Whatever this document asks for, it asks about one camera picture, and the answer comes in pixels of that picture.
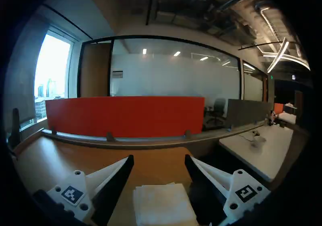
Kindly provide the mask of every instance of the wooden desk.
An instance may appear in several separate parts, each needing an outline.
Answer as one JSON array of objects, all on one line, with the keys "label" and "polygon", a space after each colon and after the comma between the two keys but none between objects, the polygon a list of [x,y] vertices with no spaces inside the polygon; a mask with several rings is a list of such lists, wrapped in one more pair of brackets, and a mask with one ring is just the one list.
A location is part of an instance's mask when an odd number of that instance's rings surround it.
[{"label": "wooden desk", "polygon": [[92,173],[128,155],[134,166],[108,225],[136,225],[132,192],[136,186],[182,183],[187,189],[191,178],[184,165],[190,152],[184,147],[150,150],[89,148],[40,137],[26,148],[16,163],[18,173],[30,193],[49,190],[75,169]]},{"label": "wooden desk", "polygon": [[279,172],[289,150],[293,130],[277,125],[262,126],[257,130],[266,142],[261,148],[251,145],[252,135],[245,132],[219,140],[219,144],[235,155],[266,181],[271,182]]}]

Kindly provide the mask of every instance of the white desk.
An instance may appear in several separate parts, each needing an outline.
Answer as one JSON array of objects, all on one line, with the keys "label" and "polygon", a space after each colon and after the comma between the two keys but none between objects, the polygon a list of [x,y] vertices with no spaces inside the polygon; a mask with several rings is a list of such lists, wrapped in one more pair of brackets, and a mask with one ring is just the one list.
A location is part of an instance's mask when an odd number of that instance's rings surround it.
[{"label": "white desk", "polygon": [[286,127],[281,128],[277,125],[262,126],[255,130],[266,139],[261,148],[253,147],[251,142],[248,141],[252,140],[251,132],[220,139],[219,143],[262,178],[271,182],[276,177],[285,159],[293,130]]},{"label": "white desk", "polygon": [[283,112],[283,113],[278,114],[277,117],[285,122],[290,123],[290,124],[295,124],[295,122],[296,122],[296,115],[294,115],[294,114],[289,114],[289,113]]}]

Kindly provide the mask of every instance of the curved light fixture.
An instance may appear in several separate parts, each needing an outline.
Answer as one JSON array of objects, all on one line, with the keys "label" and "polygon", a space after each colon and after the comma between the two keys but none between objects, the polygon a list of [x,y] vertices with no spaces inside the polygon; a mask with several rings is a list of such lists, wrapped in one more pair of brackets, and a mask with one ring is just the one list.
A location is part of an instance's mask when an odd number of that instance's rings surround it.
[{"label": "curved light fixture", "polygon": [[[263,57],[276,57],[277,56],[277,53],[274,53],[274,52],[264,52],[264,55]],[[309,64],[307,64],[307,62],[301,58],[298,58],[296,56],[291,56],[291,55],[282,55],[281,56],[281,59],[285,59],[285,60],[289,60],[289,61],[292,61],[292,62],[296,62],[298,64],[301,64],[302,66],[306,67],[307,69],[311,70],[310,67],[309,67]]]},{"label": "curved light fixture", "polygon": [[270,73],[271,70],[273,70],[273,68],[276,66],[276,64],[279,62],[279,60],[281,59],[282,55],[284,55],[287,47],[289,45],[289,42],[286,40],[286,38],[284,37],[283,39],[283,43],[281,45],[281,48],[279,49],[279,52],[277,53],[276,57],[274,58],[272,64],[268,67],[267,69],[267,73]]}]

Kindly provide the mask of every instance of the orange privacy panel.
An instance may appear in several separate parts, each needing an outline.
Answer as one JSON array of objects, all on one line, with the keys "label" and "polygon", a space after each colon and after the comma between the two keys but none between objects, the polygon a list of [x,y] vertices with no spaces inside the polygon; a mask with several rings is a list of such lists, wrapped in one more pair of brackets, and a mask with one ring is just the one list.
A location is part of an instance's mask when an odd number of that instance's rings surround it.
[{"label": "orange privacy panel", "polygon": [[81,97],[47,100],[49,128],[76,135],[168,137],[201,132],[203,97]]},{"label": "orange privacy panel", "polygon": [[277,104],[277,103],[274,104],[274,112],[276,114],[282,113],[283,112],[283,108],[284,108],[284,105],[283,104]]}]

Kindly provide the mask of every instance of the glass partition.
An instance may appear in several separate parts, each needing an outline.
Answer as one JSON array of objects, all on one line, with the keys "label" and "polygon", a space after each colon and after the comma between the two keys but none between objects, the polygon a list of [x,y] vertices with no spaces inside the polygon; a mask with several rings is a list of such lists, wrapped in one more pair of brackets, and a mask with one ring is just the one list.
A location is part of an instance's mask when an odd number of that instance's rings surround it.
[{"label": "glass partition", "polygon": [[228,99],[239,99],[239,59],[184,42],[119,39],[110,84],[111,96],[204,97],[204,126],[216,128],[223,126]]},{"label": "glass partition", "polygon": [[267,75],[256,67],[243,61],[244,69],[244,100],[268,100]]}]

